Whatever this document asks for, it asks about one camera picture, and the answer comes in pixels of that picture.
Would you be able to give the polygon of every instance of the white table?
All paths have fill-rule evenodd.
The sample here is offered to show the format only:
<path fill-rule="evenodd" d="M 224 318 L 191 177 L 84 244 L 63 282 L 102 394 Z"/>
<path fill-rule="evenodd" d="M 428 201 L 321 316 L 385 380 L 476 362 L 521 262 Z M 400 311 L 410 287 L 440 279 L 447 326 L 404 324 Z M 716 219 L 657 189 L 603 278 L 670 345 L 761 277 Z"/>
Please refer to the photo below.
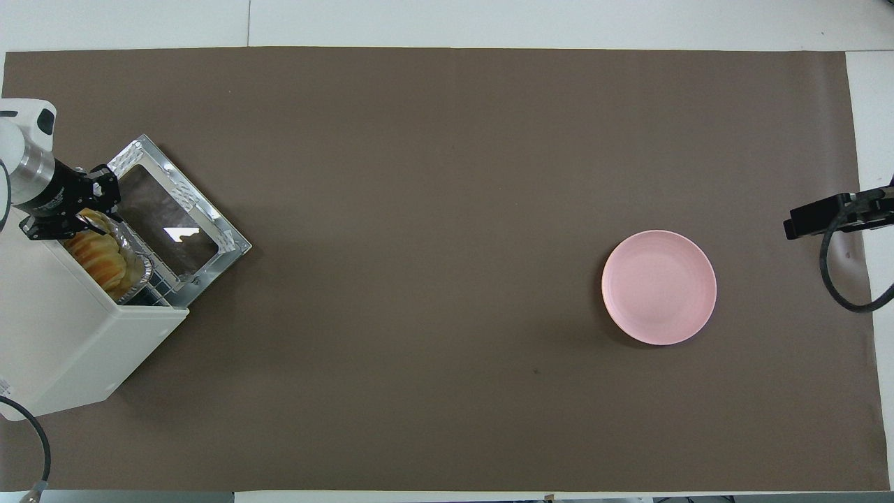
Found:
<path fill-rule="evenodd" d="M 848 51 L 860 189 L 886 184 L 894 175 L 894 5 L 882 0 L 0 2 L 0 62 L 6 51 L 245 46 Z M 64 110 L 59 112 L 63 117 Z M 817 194 L 817 199 L 825 195 L 830 194 Z M 864 233 L 864 239 L 870 283 L 877 296 L 894 281 L 889 253 L 894 249 L 894 227 Z M 885 432 L 894 439 L 894 305 L 877 311 L 873 322 Z M 892 441 L 888 460 L 894 479 Z M 237 501 L 540 499 L 550 491 L 277 491 L 239 493 Z"/>

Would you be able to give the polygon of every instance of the bun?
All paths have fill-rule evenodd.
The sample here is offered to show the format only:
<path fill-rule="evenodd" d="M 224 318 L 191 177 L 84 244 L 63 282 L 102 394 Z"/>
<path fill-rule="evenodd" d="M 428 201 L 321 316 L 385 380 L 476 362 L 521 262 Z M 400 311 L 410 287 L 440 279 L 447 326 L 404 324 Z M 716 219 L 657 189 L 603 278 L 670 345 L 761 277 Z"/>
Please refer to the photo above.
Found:
<path fill-rule="evenodd" d="M 89 218 L 92 224 L 108 231 L 108 224 L 96 211 L 85 209 L 80 214 Z M 82 231 L 63 245 L 106 292 L 113 291 L 124 278 L 124 257 L 120 253 L 121 247 L 111 234 Z"/>

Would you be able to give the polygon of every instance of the brown mat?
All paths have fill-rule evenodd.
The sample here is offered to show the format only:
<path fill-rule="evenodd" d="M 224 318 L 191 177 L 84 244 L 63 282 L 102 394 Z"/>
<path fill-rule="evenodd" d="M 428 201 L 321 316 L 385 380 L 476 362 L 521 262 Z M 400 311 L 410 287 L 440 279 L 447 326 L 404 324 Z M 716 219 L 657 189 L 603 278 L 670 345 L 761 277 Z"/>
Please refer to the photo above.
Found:
<path fill-rule="evenodd" d="M 256 246 L 111 398 L 43 418 L 56 488 L 888 488 L 872 320 L 781 225 L 857 188 L 842 54 L 65 52 L 5 75 L 58 107 L 60 159 L 147 133 Z M 672 347 L 594 289 L 650 228 L 719 283 Z M 0 428 L 23 489 L 35 440 Z"/>

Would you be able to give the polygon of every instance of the plate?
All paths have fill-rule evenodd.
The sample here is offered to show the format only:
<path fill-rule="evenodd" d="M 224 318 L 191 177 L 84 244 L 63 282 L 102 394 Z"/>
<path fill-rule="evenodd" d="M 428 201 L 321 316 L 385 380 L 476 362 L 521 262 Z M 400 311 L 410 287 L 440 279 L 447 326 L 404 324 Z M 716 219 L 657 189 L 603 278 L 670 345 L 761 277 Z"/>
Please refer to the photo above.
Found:
<path fill-rule="evenodd" d="M 717 278 L 701 248 L 670 231 L 633 234 L 609 255 L 603 300 L 611 319 L 651 345 L 682 342 L 704 327 L 717 300 Z"/>

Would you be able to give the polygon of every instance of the black cable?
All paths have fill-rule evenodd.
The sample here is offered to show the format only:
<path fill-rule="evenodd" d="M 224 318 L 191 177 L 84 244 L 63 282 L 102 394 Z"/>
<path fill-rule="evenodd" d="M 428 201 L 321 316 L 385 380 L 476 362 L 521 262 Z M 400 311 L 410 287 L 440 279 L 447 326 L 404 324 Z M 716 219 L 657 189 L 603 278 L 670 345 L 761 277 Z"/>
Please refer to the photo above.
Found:
<path fill-rule="evenodd" d="M 40 480 L 46 482 L 50 477 L 50 442 L 46 439 L 46 433 L 44 433 L 43 427 L 40 426 L 38 420 L 28 412 L 28 409 L 19 405 L 18 402 L 14 402 L 5 396 L 0 396 L 0 404 L 7 404 L 19 411 L 19 413 L 25 416 L 25 419 L 31 423 L 31 426 L 34 427 L 34 431 L 38 433 L 38 437 L 40 437 L 40 445 L 44 448 L 44 473 L 40 476 Z"/>
<path fill-rule="evenodd" d="M 820 275 L 822 276 L 822 283 L 826 285 L 826 290 L 829 290 L 829 294 L 835 299 L 835 302 L 848 311 L 853 312 L 872 312 L 881 308 L 886 303 L 889 303 L 891 299 L 894 299 L 894 285 L 891 285 L 885 290 L 884 294 L 881 294 L 879 298 L 874 301 L 868 304 L 854 304 L 839 293 L 838 289 L 835 288 L 835 285 L 832 283 L 831 276 L 829 276 L 829 244 L 832 241 L 832 235 L 835 234 L 835 231 L 837 231 L 841 224 L 844 223 L 848 218 L 848 215 L 854 212 L 854 207 L 857 207 L 859 204 L 867 202 L 870 199 L 872 199 L 872 194 L 867 196 L 857 196 L 857 199 L 842 206 L 838 215 L 836 215 L 829 226 L 826 227 L 826 232 L 822 235 L 822 244 L 820 245 Z"/>
<path fill-rule="evenodd" d="M 6 196 L 6 204 L 3 208 L 0 208 L 0 213 L 3 213 L 3 215 L 0 215 L 0 231 L 2 231 L 3 226 L 6 225 L 6 219 L 9 218 L 10 202 L 13 200 L 13 188 L 9 185 L 9 173 L 6 171 L 6 166 L 3 163 L 0 163 L 0 176 L 5 178 L 4 182 L 6 185 L 6 194 L 4 194 Z"/>

